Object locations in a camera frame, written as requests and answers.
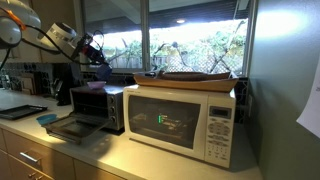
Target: white microwave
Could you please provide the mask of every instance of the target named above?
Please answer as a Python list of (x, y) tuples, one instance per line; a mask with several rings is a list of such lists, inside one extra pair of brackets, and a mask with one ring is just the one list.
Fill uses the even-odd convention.
[(230, 93), (127, 86), (125, 134), (130, 139), (228, 168), (236, 98)]

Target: window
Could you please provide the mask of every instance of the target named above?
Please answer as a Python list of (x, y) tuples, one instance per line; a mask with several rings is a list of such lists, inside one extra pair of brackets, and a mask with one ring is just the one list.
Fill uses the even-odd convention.
[(251, 4), (250, 0), (82, 0), (80, 21), (85, 32), (94, 33), (93, 45), (103, 49), (116, 73), (161, 69), (245, 75)]

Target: paper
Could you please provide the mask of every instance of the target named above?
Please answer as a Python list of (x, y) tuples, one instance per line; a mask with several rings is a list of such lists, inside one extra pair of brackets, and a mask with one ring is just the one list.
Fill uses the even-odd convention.
[(320, 62), (306, 107), (297, 122), (320, 138)]

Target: kitchen counter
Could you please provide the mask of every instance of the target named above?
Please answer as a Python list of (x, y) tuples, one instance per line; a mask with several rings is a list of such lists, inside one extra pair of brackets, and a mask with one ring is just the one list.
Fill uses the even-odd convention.
[(125, 133), (98, 131), (76, 145), (49, 136), (36, 121), (49, 113), (66, 116), (72, 111), (71, 105), (56, 106), (55, 100), (9, 90), (0, 90), (0, 102), (0, 109), (25, 104), (48, 106), (45, 112), (18, 120), (0, 119), (0, 128), (127, 179), (262, 180), (240, 124), (235, 125), (231, 167), (225, 169), (129, 140)]

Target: microwave control panel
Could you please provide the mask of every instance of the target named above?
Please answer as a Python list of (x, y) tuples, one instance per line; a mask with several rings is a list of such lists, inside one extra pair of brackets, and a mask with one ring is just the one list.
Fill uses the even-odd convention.
[(209, 106), (205, 161), (229, 168), (233, 134), (232, 108)]

